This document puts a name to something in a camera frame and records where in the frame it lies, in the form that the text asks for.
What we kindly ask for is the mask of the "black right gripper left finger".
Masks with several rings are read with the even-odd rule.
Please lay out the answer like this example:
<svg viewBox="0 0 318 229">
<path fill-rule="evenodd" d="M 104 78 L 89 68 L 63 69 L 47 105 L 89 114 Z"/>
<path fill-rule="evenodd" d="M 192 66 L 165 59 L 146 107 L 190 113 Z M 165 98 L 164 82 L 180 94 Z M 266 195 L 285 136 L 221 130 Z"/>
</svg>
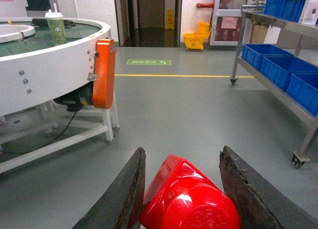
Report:
<svg viewBox="0 0 318 229">
<path fill-rule="evenodd" d="M 74 228 L 139 229 L 145 176 L 146 153 L 143 148 L 138 148 L 104 194 Z"/>
</svg>

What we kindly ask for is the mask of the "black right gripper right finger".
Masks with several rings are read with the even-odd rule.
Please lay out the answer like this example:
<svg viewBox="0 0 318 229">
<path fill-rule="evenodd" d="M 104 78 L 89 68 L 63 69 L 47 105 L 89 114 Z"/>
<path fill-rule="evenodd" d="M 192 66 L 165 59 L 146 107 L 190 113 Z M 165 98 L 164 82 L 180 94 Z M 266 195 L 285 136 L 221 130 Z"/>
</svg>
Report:
<svg viewBox="0 0 318 229">
<path fill-rule="evenodd" d="M 220 152 L 225 194 L 234 202 L 243 229 L 316 229 L 318 221 L 284 196 L 230 147 Z"/>
</svg>

